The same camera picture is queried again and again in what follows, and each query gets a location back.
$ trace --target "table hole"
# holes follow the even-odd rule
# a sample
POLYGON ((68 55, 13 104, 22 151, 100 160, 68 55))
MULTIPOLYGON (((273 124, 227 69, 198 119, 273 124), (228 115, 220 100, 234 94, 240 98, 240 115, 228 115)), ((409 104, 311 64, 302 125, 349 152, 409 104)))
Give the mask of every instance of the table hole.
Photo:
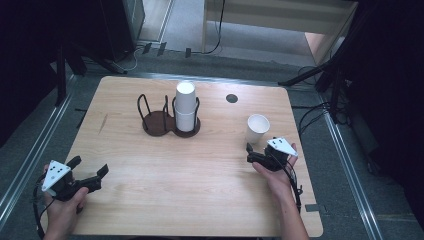
POLYGON ((238 101, 238 97, 234 94, 228 94, 226 99, 229 103, 236 103, 238 101))

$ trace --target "hand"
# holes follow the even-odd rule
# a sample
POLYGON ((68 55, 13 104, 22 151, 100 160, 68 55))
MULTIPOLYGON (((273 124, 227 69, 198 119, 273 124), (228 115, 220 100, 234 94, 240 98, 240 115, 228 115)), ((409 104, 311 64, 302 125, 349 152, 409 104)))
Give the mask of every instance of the hand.
MULTIPOLYGON (((294 150, 296 150, 296 144, 293 143, 291 146, 294 150)), ((290 156, 288 159, 290 164, 286 165, 287 172, 290 173, 292 171, 291 167, 294 167, 296 161, 296 156, 290 156)), ((281 203, 294 202, 290 180, 284 170, 272 172, 257 162, 253 162, 252 166, 268 181, 271 192, 278 204, 281 205, 281 203)))
MULTIPOLYGON (((48 227, 44 239, 68 238, 77 223, 77 209, 84 207, 87 194, 88 188, 83 187, 69 201, 55 200, 47 208, 48 227)), ((44 201, 48 205, 53 201, 53 198, 46 192, 44 201)))

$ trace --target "white triangular marker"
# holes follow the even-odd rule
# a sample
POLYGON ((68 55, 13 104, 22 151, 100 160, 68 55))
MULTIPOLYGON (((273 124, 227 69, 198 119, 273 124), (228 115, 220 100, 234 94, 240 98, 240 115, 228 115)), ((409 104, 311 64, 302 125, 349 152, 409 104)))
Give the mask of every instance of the white triangular marker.
POLYGON ((47 175, 46 178, 44 178, 41 190, 43 192, 47 191, 50 195, 55 196, 56 193, 50 188, 70 171, 70 167, 52 160, 49 164, 49 169, 47 170, 47 175))
POLYGON ((294 150, 290 146, 290 144, 287 142, 285 138, 283 137, 275 138, 275 139, 268 140, 267 142, 275 150, 297 157, 296 150, 294 150))

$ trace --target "table top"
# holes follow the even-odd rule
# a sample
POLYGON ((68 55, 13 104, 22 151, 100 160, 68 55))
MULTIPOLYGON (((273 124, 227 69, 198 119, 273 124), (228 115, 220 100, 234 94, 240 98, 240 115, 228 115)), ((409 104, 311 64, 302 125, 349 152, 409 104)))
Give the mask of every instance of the table top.
POLYGON ((316 201, 286 90, 194 81, 200 99, 200 131, 191 138, 173 132, 148 135, 142 128, 137 98, 145 94, 152 111, 162 110, 165 95, 172 101, 177 84, 102 79, 67 160, 82 158, 73 170, 76 179, 95 176, 106 163, 110 171, 102 189, 88 195, 74 233, 279 236, 271 192, 246 161, 247 119, 257 113, 266 116, 271 127, 253 145, 256 152, 263 152, 272 137, 296 143, 295 171, 303 187, 301 216, 308 234, 320 236, 319 213, 305 210, 305 204, 316 201), (238 101, 229 103, 228 94, 236 95, 238 101))

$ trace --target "paper cup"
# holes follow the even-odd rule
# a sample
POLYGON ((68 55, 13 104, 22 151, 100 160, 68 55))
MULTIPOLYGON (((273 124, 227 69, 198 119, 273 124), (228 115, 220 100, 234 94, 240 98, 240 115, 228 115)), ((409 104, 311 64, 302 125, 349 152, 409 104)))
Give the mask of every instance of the paper cup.
POLYGON ((190 114, 196 109, 196 87, 190 81, 181 81, 177 85, 175 108, 182 114, 190 114))
POLYGON ((255 144, 259 139, 268 132, 270 127, 266 117, 253 114, 247 120, 246 141, 250 144, 255 144))
POLYGON ((177 122, 178 130, 182 132, 190 132, 197 124, 196 112, 184 114, 175 110, 175 121, 177 122))

